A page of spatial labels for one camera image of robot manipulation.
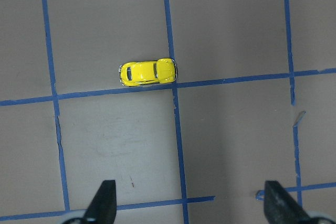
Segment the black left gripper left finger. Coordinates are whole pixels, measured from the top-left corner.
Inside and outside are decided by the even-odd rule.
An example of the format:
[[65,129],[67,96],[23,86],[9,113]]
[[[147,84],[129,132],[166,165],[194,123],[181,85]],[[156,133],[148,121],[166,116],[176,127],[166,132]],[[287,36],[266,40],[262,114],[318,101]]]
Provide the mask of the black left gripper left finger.
[[114,223],[116,215],[116,181],[104,180],[84,213],[82,223]]

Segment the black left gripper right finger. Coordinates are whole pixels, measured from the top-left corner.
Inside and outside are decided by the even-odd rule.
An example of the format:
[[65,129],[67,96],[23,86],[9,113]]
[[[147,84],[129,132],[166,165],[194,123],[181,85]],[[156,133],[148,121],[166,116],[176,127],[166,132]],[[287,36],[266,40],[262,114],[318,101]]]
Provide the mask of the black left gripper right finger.
[[309,223],[310,217],[276,180],[264,183],[264,215],[268,223]]

